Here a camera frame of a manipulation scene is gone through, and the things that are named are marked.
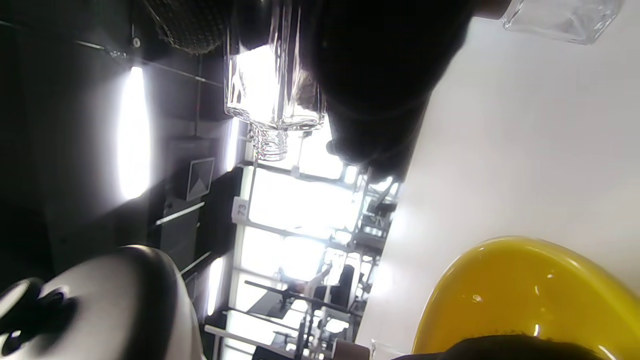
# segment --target white tabletop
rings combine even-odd
[[[445,269],[524,235],[640,293],[640,1],[595,45],[475,19],[431,98],[358,333],[409,352]]]

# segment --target glass bottle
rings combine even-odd
[[[317,82],[301,66],[300,8],[293,0],[272,3],[268,28],[252,32],[267,33],[266,44],[246,46],[256,41],[243,39],[242,9],[234,12],[225,44],[225,112],[252,125],[255,154],[263,161],[284,159],[286,132],[318,129],[326,112]]]
[[[620,11],[620,0],[512,0],[504,28],[593,44]]]

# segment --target ceiling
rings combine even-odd
[[[185,162],[213,157],[212,178],[227,171],[220,161],[228,156],[230,127],[223,89],[192,77],[220,82],[220,51],[198,57],[171,48],[129,0],[1,1],[0,22],[0,288],[26,276],[48,279],[120,245],[171,250],[176,244],[168,238],[195,243],[201,219],[193,215],[201,209],[191,221],[154,226],[203,201],[175,189]],[[141,41],[135,50],[132,23]],[[90,44],[129,57],[114,59]],[[115,122],[132,65],[145,74],[152,187],[127,201],[118,183]],[[222,219],[211,231],[229,237],[230,221]],[[189,263],[195,255],[176,256]]]

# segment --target window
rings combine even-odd
[[[278,272],[282,237],[278,234],[256,229],[244,228],[240,266],[265,276],[274,276]]]
[[[310,183],[257,169],[249,219],[278,229],[312,231],[327,238],[332,229],[353,227],[359,194],[326,183]]]
[[[251,308],[267,292],[264,289],[245,284],[245,280],[253,281],[258,284],[271,287],[276,287],[276,285],[278,284],[276,281],[270,281],[242,272],[234,272],[234,277],[237,277],[237,292],[235,301],[233,301],[230,305],[242,311],[249,310],[249,308]]]
[[[340,178],[344,167],[342,161],[326,151],[326,143],[331,139],[328,122],[322,129],[315,130],[310,137],[304,139],[300,151],[300,172],[327,179]]]

